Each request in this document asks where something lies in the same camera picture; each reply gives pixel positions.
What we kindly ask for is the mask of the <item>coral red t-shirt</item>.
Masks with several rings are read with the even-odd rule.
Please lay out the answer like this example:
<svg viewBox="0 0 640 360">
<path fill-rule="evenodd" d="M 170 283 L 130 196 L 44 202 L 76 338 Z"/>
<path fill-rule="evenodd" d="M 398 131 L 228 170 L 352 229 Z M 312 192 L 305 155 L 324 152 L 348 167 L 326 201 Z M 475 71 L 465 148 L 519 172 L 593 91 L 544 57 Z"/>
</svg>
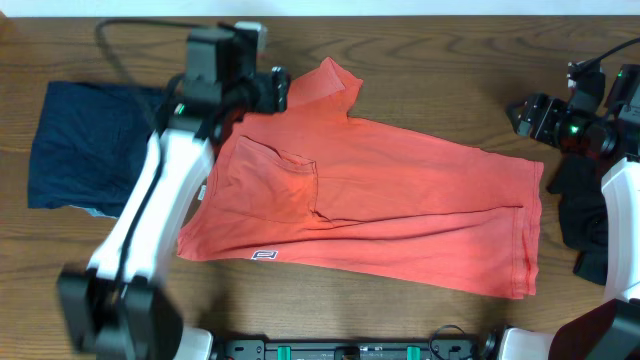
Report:
<svg viewBox="0 0 640 360">
<path fill-rule="evenodd" d="M 178 255 L 534 294 L 543 164 L 353 118 L 361 84 L 326 59 L 235 124 Z"/>
</svg>

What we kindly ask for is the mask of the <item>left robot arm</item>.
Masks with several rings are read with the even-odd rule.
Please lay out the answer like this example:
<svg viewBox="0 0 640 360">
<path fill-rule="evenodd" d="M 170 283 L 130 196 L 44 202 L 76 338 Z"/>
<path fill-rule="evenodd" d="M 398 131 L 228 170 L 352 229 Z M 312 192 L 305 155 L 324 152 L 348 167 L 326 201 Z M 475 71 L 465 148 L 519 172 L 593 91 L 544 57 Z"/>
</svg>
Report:
<svg viewBox="0 0 640 360">
<path fill-rule="evenodd" d="M 140 106 L 151 135 L 140 176 L 112 231 L 84 270 L 57 280 L 73 349 L 99 359 L 209 359 L 213 335 L 187 326 L 164 285 L 178 233 L 218 151 L 246 113 L 287 107 L 283 67 L 259 72 L 258 22 L 190 25 L 186 64 L 157 107 Z"/>
</svg>

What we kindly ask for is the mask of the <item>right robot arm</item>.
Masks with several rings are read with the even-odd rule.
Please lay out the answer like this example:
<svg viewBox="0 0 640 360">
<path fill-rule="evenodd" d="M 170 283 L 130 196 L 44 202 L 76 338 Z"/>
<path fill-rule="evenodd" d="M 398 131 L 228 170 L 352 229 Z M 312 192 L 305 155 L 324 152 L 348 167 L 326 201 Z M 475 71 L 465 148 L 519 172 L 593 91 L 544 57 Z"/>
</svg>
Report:
<svg viewBox="0 0 640 360">
<path fill-rule="evenodd" d="M 597 58 L 570 63 L 569 100 L 543 93 L 507 106 L 514 132 L 594 165 L 607 220 L 602 305 L 555 334 L 506 328 L 486 342 L 492 359 L 636 359 L 639 356 L 639 68 L 611 89 Z"/>
</svg>

